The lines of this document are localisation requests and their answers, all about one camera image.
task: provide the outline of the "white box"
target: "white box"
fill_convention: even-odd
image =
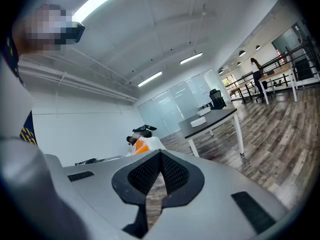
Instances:
[[[204,109],[201,109],[200,111],[197,112],[197,115],[199,117],[202,117],[203,115],[205,115],[206,113],[209,113],[211,111],[211,108],[210,107],[206,107]]]
[[[196,127],[196,126],[204,124],[206,121],[207,120],[205,117],[200,117],[199,119],[192,121],[190,124],[192,127]]]

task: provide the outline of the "frosted glass door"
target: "frosted glass door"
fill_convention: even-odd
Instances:
[[[166,91],[165,93],[155,97],[153,102],[158,108],[170,134],[179,131],[180,127],[178,123],[183,120],[183,116],[170,92]]]
[[[190,118],[197,113],[198,105],[185,82],[173,87],[169,91],[178,105],[184,119]]]
[[[210,88],[202,75],[197,75],[185,81],[190,88],[198,106],[211,102],[209,97]]]
[[[160,116],[160,113],[152,100],[149,100],[146,103],[138,106],[138,110],[146,125],[157,128],[157,130],[152,132],[153,136],[157,136],[159,139],[161,139],[169,135],[168,128],[166,127],[165,122]]]

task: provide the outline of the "desk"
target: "desk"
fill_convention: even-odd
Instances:
[[[198,115],[194,115],[192,117],[187,118],[184,121],[179,122],[181,132],[184,138],[189,142],[189,145],[195,157],[199,157],[199,154],[197,152],[193,139],[206,132],[209,132],[211,136],[213,136],[214,134],[212,130],[230,119],[233,119],[234,121],[236,136],[238,138],[239,143],[240,155],[244,154],[244,143],[237,116],[237,109],[233,105],[228,105],[224,109],[211,110],[209,113],[203,115],[203,117],[205,117],[206,122],[196,127],[192,127],[190,123],[196,119],[199,119],[200,116]]]
[[[291,74],[293,74],[293,72],[292,72],[292,69],[290,67],[290,64],[287,63],[287,64],[281,66],[280,68],[275,69],[273,74],[270,74],[270,75],[266,75],[265,74],[263,77],[261,77],[258,80],[260,82],[260,85],[261,85],[261,88],[262,88],[262,91],[263,91],[263,94],[264,94],[264,98],[265,98],[265,101],[266,101],[267,105],[269,105],[269,100],[268,100],[268,97],[267,97],[267,94],[266,94],[266,90],[265,90],[264,85],[262,84],[262,82],[269,79],[269,81],[271,83],[272,91],[273,91],[273,93],[275,93],[274,85],[273,85],[273,83],[271,81],[271,78],[273,78],[275,76],[278,76],[278,75],[285,74],[285,73],[288,73],[288,75],[289,75],[289,80],[290,80],[290,83],[291,83],[291,86],[292,86],[294,101],[297,102],[297,94],[296,94],[296,89],[295,89],[295,83],[293,81],[293,76],[291,75]]]
[[[240,88],[245,86],[246,90],[247,90],[248,93],[249,93],[249,97],[250,97],[250,99],[251,99],[251,101],[252,101],[251,93],[250,93],[249,88],[248,88],[248,86],[247,86],[247,84],[250,83],[251,81],[252,81],[252,80],[245,81],[245,82],[237,85],[236,87],[233,87],[233,88],[231,88],[231,89],[228,89],[228,92],[230,93],[230,95],[232,95],[233,93],[235,93],[236,91],[238,91],[238,93],[240,94],[240,96],[241,96],[241,98],[242,98],[242,100],[243,100],[243,104],[249,103],[250,101],[249,101],[249,102],[246,102],[246,99],[244,98],[244,96],[243,96]]]

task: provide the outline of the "white ceiling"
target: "white ceiling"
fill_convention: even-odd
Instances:
[[[38,0],[37,4],[60,4],[75,12],[86,1]],[[79,43],[58,55],[31,55],[24,59],[137,97],[150,89],[139,89],[137,84],[159,71],[165,80],[186,67],[207,65],[239,20],[250,20],[252,1],[109,0],[82,22],[85,31]],[[204,3],[207,14],[202,16]],[[194,50],[203,52],[203,56],[180,66],[180,61]],[[157,80],[157,85],[161,83],[161,79]]]

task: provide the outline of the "ceiling pipe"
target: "ceiling pipe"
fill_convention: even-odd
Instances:
[[[199,29],[197,31],[197,35],[196,35],[196,39],[195,39],[195,42],[194,42],[193,50],[192,50],[192,53],[191,53],[191,57],[194,54],[196,54],[196,48],[197,48],[197,43],[198,43],[198,40],[199,40],[201,28],[202,28],[202,23],[203,23],[203,20],[204,20],[204,16],[207,14],[206,1],[207,0],[204,0],[204,3],[203,3],[203,10],[202,10],[201,19],[200,19],[200,25],[199,25]]]
[[[56,69],[52,69],[52,68],[49,68],[49,67],[46,67],[46,66],[40,66],[40,65],[35,65],[31,62],[27,62],[27,61],[20,61],[18,63],[19,67],[25,67],[25,68],[30,68],[30,69],[34,69],[34,70],[39,70],[39,71],[42,71],[42,72],[46,72],[46,73],[50,73],[52,75],[56,75],[56,76],[59,76],[58,79],[60,79],[62,77],[62,75],[64,74],[63,71],[59,71],[59,70],[56,70]],[[85,80],[83,78],[80,78],[78,76],[74,76],[72,74],[67,74],[65,76],[66,78],[69,78],[69,79],[72,79],[74,81],[77,81],[77,82],[80,82],[80,83],[83,83],[85,85],[89,85],[89,86],[92,86],[92,87],[96,87],[96,88],[99,88],[99,89],[102,89],[108,93],[112,93],[114,95],[118,95],[120,97],[124,97],[124,98],[129,98],[131,100],[134,100],[134,101],[137,101],[138,99],[136,99],[135,97],[132,97],[130,95],[127,95],[125,93],[122,93],[122,92],[119,92],[119,91],[116,91],[116,90],[113,90],[113,89],[110,89],[108,87],[105,87],[103,85],[100,85],[100,84],[97,84],[95,82],[91,82],[89,80]]]
[[[38,73],[35,73],[35,72],[29,72],[29,71],[24,70],[24,69],[21,71],[21,73],[25,74],[25,75],[32,76],[32,77],[37,77],[37,78],[49,80],[49,81],[52,81],[52,82],[55,82],[55,83],[59,83],[59,81],[60,81],[59,77],[49,76],[49,75],[45,75],[45,74],[38,74]],[[66,86],[70,86],[70,87],[74,87],[74,88],[77,88],[77,89],[79,89],[81,87],[82,90],[85,90],[85,91],[88,91],[88,92],[95,91],[96,93],[105,94],[105,95],[108,95],[110,97],[121,99],[121,100],[124,100],[124,101],[130,101],[130,102],[135,102],[136,101],[136,100],[132,100],[132,99],[127,98],[127,97],[119,96],[119,95],[116,95],[116,94],[113,94],[113,93],[109,93],[107,91],[104,91],[104,90],[101,90],[101,89],[98,89],[98,88],[94,88],[94,87],[91,87],[91,86],[86,86],[84,84],[80,84],[80,83],[77,83],[77,82],[72,82],[72,81],[69,81],[69,80],[64,80],[61,84],[62,85],[66,85]]]
[[[27,70],[24,70],[24,69],[20,70],[20,72],[22,74],[24,74],[24,75],[28,75],[28,76],[32,76],[32,77],[36,77],[36,78],[40,78],[40,79],[44,79],[44,80],[48,80],[48,81],[55,82],[55,83],[59,83],[59,81],[60,81],[58,77],[45,76],[44,74],[37,74],[37,73],[33,73],[33,72],[28,72]],[[64,80],[61,84],[65,85],[65,86],[73,87],[73,88],[76,88],[76,89],[84,90],[84,91],[87,91],[87,92],[100,94],[100,95],[105,95],[105,96],[116,98],[116,99],[121,99],[121,100],[124,100],[124,101],[129,101],[129,102],[135,102],[136,101],[136,100],[132,100],[132,99],[125,98],[125,97],[120,97],[120,96],[115,95],[115,94],[107,93],[107,92],[104,92],[102,90],[97,90],[97,89],[94,89],[94,88],[89,87],[89,86],[83,87],[82,84],[70,83],[70,81],[67,81],[67,80]]]
[[[67,72],[64,72],[59,83],[58,86],[55,89],[55,114],[56,114],[56,118],[58,118],[58,91],[59,91],[59,85],[62,83],[62,81],[64,80],[65,76],[66,76]]]
[[[80,54],[80,55],[82,55],[82,56],[86,57],[87,59],[89,59],[89,60],[91,60],[91,61],[93,61],[93,62],[95,62],[95,63],[99,64],[101,67],[103,67],[103,68],[105,68],[106,70],[109,70],[110,72],[112,72],[112,73],[116,74],[118,77],[120,77],[120,78],[124,79],[126,82],[129,82],[129,80],[128,80],[128,79],[126,79],[126,78],[125,78],[125,77],[123,77],[122,75],[118,74],[117,72],[113,71],[112,69],[110,69],[110,68],[109,68],[109,67],[107,67],[106,65],[103,65],[101,62],[97,61],[96,59],[94,59],[94,58],[92,58],[92,57],[90,57],[90,56],[88,56],[88,55],[84,54],[83,52],[81,52],[81,51],[79,51],[79,50],[74,49],[74,48],[72,48],[71,50],[72,50],[72,51],[75,51],[76,53],[78,53],[78,54]]]
[[[75,67],[75,68],[80,68],[80,69],[82,69],[82,70],[84,70],[84,71],[89,71],[90,73],[93,73],[93,74],[98,75],[98,76],[100,76],[100,77],[102,77],[102,78],[105,78],[105,79],[107,79],[108,81],[110,81],[110,82],[112,82],[112,83],[114,83],[114,84],[116,84],[116,85],[119,85],[119,86],[121,86],[121,87],[129,90],[130,92],[133,92],[133,90],[131,90],[131,89],[128,88],[127,86],[125,86],[125,85],[123,85],[123,84],[121,84],[121,83],[119,83],[119,82],[117,82],[117,81],[114,81],[114,80],[110,79],[109,77],[107,77],[107,76],[105,76],[105,75],[103,75],[103,74],[100,74],[100,73],[92,70],[91,68],[88,68],[88,67],[83,66],[83,65],[79,65],[79,64],[77,64],[76,62],[74,62],[74,61],[71,60],[71,59],[64,58],[64,57],[62,57],[62,56],[58,56],[58,58],[57,58],[57,57],[52,57],[52,56],[49,56],[49,55],[43,55],[43,56],[46,57],[46,58],[49,58],[49,59],[56,60],[56,61],[61,62],[61,63],[65,63],[65,64],[70,65],[70,66]]]

